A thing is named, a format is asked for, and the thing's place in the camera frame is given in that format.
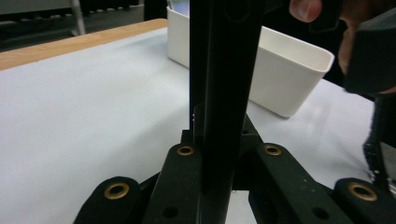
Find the finger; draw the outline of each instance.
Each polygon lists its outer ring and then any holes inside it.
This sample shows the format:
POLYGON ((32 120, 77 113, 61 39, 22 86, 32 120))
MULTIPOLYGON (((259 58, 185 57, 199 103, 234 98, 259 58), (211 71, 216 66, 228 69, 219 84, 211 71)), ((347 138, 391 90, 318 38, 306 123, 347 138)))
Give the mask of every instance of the finger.
POLYGON ((321 0, 290 0, 289 12, 299 21, 314 21, 321 9, 321 0))
POLYGON ((344 38, 341 42, 340 49, 338 50, 338 64, 341 67, 341 71, 346 74, 349 66, 349 60, 352 56, 353 43, 355 40, 357 28, 355 26, 349 26, 344 31, 344 38))

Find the black vertical bar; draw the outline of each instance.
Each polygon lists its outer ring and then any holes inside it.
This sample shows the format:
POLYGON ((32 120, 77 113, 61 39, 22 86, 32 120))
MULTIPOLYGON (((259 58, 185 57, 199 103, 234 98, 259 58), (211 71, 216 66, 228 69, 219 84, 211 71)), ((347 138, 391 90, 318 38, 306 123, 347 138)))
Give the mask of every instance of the black vertical bar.
POLYGON ((190 1, 190 130, 194 107, 205 101, 209 43, 209 1, 190 1))
POLYGON ((201 223, 225 222, 264 3, 210 2, 201 223))

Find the wooden table edge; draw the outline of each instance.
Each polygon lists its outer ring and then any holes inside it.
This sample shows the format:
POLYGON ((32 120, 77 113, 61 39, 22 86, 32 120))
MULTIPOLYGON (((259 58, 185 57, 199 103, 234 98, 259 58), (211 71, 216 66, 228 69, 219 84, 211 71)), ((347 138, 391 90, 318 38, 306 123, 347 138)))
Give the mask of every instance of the wooden table edge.
POLYGON ((27 63, 38 62, 58 55, 87 49, 134 35, 141 35, 167 26, 167 20, 157 19, 121 26, 88 35, 14 49, 0 53, 0 71, 27 63))

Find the gray floor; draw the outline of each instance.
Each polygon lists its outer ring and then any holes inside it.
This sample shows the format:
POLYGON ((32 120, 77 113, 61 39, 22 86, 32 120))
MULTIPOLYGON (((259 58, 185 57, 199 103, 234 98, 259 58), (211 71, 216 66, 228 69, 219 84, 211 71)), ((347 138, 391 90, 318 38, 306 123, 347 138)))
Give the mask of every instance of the gray floor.
MULTIPOLYGON (((98 11, 84 17, 87 34, 143 21, 144 5, 128 9, 98 11)), ((49 19, 0 23, 0 52, 29 47, 73 36, 76 22, 72 15, 49 19)))

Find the black metal bracket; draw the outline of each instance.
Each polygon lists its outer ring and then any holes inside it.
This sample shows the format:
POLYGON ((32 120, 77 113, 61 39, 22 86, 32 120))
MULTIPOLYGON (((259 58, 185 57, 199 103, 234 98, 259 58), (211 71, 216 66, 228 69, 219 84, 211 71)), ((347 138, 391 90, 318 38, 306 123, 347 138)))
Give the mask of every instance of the black metal bracket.
POLYGON ((191 0, 190 129, 161 172, 115 177, 75 223, 224 223, 233 189, 249 190, 258 223, 396 223, 396 201, 370 183, 317 183, 246 115, 265 1, 191 0))

